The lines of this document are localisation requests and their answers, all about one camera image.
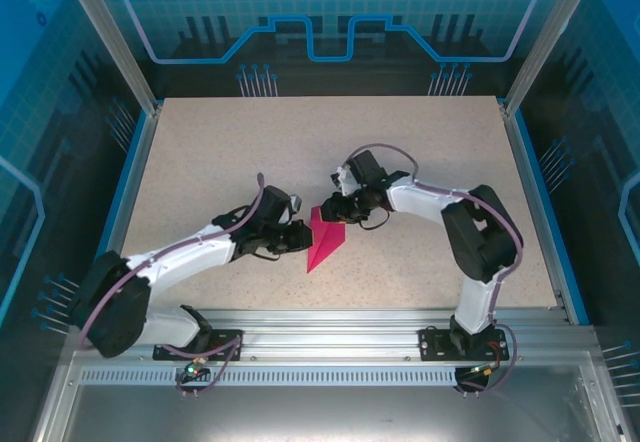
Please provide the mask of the pink square paper sheet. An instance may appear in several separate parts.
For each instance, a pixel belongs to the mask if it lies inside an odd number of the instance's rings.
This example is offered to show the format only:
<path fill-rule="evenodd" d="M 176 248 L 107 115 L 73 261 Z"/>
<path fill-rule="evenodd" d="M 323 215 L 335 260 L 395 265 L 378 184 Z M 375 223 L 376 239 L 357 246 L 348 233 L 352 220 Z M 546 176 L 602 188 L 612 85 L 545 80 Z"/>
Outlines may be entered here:
<path fill-rule="evenodd" d="M 325 222 L 319 206 L 311 209 L 310 228 L 312 245 L 307 255 L 307 273 L 311 273 L 346 240 L 346 225 L 337 222 Z"/>

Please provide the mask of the aluminium frame post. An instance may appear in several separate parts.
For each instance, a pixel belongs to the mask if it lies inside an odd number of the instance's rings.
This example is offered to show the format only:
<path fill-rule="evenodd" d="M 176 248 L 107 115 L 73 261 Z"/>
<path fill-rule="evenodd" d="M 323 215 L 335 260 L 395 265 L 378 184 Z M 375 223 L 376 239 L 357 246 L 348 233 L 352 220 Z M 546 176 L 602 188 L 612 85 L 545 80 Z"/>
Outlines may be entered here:
<path fill-rule="evenodd" d="M 515 113 L 533 86 L 581 0 L 557 0 L 503 102 L 504 118 Z"/>
<path fill-rule="evenodd" d="M 115 62 L 124 81 L 147 116 L 155 117 L 158 102 L 104 0 L 78 0 Z"/>

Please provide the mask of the aluminium cross rail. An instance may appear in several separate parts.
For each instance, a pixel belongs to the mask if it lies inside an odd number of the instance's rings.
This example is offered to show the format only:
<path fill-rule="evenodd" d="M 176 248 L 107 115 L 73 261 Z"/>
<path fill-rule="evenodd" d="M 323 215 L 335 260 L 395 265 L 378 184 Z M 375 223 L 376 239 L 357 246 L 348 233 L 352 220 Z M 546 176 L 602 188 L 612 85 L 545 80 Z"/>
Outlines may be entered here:
<path fill-rule="evenodd" d="M 244 365 L 416 365 L 417 333 L 446 328 L 447 309 L 206 310 L 217 329 L 244 333 Z M 572 325 L 559 308 L 501 308 L 497 320 L 516 335 L 519 366 L 573 366 L 601 360 L 595 330 Z"/>

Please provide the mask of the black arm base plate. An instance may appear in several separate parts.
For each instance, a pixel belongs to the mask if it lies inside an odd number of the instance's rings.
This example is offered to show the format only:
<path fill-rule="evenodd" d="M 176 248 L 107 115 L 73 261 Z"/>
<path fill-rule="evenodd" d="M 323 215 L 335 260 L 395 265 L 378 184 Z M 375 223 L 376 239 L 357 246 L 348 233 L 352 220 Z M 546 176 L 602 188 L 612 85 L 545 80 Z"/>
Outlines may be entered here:
<path fill-rule="evenodd" d="M 428 326 L 418 332 L 418 347 L 423 362 L 510 359 L 505 332 L 494 327 L 488 327 L 475 335 L 468 335 L 458 329 L 437 329 L 435 326 Z"/>
<path fill-rule="evenodd" d="M 178 361 L 205 358 L 212 361 L 224 361 L 238 344 L 232 361 L 240 359 L 241 347 L 245 333 L 236 329 L 213 329 L 200 331 L 187 346 L 175 348 L 156 345 L 153 349 L 154 361 Z"/>

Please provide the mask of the shiny metal tray panel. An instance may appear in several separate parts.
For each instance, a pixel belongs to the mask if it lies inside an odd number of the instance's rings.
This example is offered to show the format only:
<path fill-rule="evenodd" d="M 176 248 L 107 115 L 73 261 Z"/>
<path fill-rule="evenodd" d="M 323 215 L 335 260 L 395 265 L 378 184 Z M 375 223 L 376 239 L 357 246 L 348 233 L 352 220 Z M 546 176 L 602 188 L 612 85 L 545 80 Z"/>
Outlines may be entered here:
<path fill-rule="evenodd" d="M 518 366 L 498 389 L 84 386 L 59 367 L 29 442 L 640 442 L 604 367 Z"/>

